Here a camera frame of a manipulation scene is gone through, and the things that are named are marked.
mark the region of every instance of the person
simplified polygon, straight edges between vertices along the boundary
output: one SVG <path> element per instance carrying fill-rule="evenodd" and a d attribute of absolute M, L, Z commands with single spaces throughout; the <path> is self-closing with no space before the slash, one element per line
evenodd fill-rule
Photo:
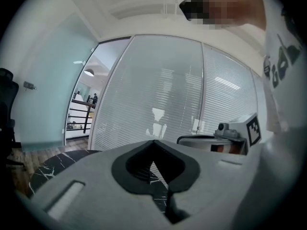
<path fill-rule="evenodd" d="M 97 97 L 97 95 L 96 95 L 96 93 L 95 93 L 95 94 L 94 94 L 94 97 L 93 97 L 93 104 L 96 105 L 97 101 L 98 101 L 98 97 Z"/>
<path fill-rule="evenodd" d="M 184 3 L 187 2 L 188 14 L 184 9 Z M 306 72 L 302 70 L 301 63 L 306 62 L 305 55 L 302 56 L 306 48 L 294 20 L 279 0 L 187 0 L 181 5 L 180 8 L 189 20 L 203 19 L 203 24 L 221 26 L 240 26 L 249 23 L 265 30 L 266 57 L 262 79 L 267 105 L 267 130 L 280 133 L 289 129 L 289 122 L 294 126 L 303 123 L 299 117 L 300 112 L 293 112 L 288 103 L 291 103 L 291 100 L 293 103 L 300 101 L 297 94 L 294 95 L 300 89 L 289 86 L 297 78 L 292 71 Z"/>

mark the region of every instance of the window blind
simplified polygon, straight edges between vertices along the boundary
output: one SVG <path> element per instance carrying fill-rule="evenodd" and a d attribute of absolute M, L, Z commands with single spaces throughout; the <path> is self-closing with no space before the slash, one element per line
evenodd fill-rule
<path fill-rule="evenodd" d="M 205 87 L 198 134 L 212 135 L 221 122 L 257 112 L 250 69 L 204 46 Z"/>
<path fill-rule="evenodd" d="M 135 36 L 102 98 L 92 149 L 192 134 L 201 112 L 200 42 L 162 35 Z"/>

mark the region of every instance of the white shirt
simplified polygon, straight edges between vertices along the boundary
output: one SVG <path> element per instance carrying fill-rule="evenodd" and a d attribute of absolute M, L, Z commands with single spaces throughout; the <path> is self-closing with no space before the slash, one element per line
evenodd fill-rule
<path fill-rule="evenodd" d="M 267 103 L 267 129 L 279 133 L 307 122 L 299 118 L 307 108 L 306 98 L 302 96 L 304 87 L 307 87 L 306 80 L 299 73 L 306 73 L 306 48 L 281 2 L 263 0 L 263 3 L 267 27 L 262 78 Z M 296 86 L 297 81 L 301 81 L 304 87 Z"/>

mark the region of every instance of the black chair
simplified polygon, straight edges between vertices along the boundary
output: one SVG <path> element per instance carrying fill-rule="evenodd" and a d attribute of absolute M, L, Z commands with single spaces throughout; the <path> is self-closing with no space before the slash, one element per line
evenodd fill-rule
<path fill-rule="evenodd" d="M 12 147 L 15 145 L 15 120 L 11 119 L 11 110 L 19 86 L 12 80 L 13 74 L 4 68 L 0 68 L 0 143 L 4 148 L 5 158 L 10 154 Z M 24 166 L 21 162 L 9 159 L 6 159 L 6 163 Z"/>

